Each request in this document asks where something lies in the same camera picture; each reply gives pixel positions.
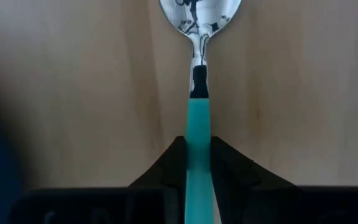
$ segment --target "spoon handle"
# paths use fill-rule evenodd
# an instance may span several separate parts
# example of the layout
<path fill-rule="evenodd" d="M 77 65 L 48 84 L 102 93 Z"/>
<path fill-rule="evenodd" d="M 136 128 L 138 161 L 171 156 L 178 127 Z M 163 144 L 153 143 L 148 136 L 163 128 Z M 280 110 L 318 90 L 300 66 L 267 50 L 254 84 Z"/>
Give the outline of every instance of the spoon handle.
<path fill-rule="evenodd" d="M 213 186 L 209 159 L 211 125 L 206 65 L 194 66 L 191 77 L 194 82 L 188 101 L 185 136 L 188 150 L 185 223 L 213 224 Z"/>

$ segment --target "metal spoon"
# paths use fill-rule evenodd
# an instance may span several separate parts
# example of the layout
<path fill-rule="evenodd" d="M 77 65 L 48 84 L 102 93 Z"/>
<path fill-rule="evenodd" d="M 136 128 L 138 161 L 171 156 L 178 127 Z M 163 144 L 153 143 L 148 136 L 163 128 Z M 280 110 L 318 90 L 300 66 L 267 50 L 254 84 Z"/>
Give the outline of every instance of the metal spoon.
<path fill-rule="evenodd" d="M 214 222 L 206 44 L 230 22 L 240 3 L 241 0 L 160 0 L 170 23 L 193 43 L 185 137 L 188 151 L 186 224 Z"/>
<path fill-rule="evenodd" d="M 190 95 L 195 90 L 193 70 L 206 65 L 206 44 L 223 29 L 237 12 L 242 0 L 160 0 L 161 8 L 170 23 L 193 43 L 191 60 Z M 206 89 L 194 93 L 191 98 L 208 97 L 208 76 Z"/>

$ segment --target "wooden surface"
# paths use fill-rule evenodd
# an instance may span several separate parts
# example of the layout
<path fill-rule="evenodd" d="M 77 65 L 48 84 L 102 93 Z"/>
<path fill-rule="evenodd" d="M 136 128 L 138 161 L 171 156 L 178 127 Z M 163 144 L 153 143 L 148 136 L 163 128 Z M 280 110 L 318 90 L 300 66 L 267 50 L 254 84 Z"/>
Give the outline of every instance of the wooden surface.
<path fill-rule="evenodd" d="M 0 123 L 29 187 L 127 185 L 183 135 L 189 41 L 158 1 L 0 0 Z M 358 1 L 244 0 L 208 48 L 213 134 L 358 185 Z"/>

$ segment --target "spoon bowl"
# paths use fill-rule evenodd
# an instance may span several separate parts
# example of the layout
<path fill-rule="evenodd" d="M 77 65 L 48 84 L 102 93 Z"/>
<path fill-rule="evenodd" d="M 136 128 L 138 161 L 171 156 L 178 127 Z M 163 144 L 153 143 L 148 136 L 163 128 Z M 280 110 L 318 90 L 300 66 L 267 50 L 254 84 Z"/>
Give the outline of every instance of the spoon bowl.
<path fill-rule="evenodd" d="M 229 23 L 241 0 L 160 0 L 162 11 L 182 34 L 212 37 Z"/>

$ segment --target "wood grain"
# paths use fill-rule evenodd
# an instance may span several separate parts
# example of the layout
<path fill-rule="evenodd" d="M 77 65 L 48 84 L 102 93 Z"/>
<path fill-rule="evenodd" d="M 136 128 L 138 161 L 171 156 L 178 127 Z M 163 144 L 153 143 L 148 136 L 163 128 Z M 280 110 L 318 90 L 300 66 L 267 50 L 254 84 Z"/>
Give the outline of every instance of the wood grain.
<path fill-rule="evenodd" d="M 208 48 L 213 134 L 358 185 L 358 1 L 244 0 Z M 0 123 L 36 187 L 127 185 L 183 135 L 191 45 L 158 1 L 0 0 Z"/>

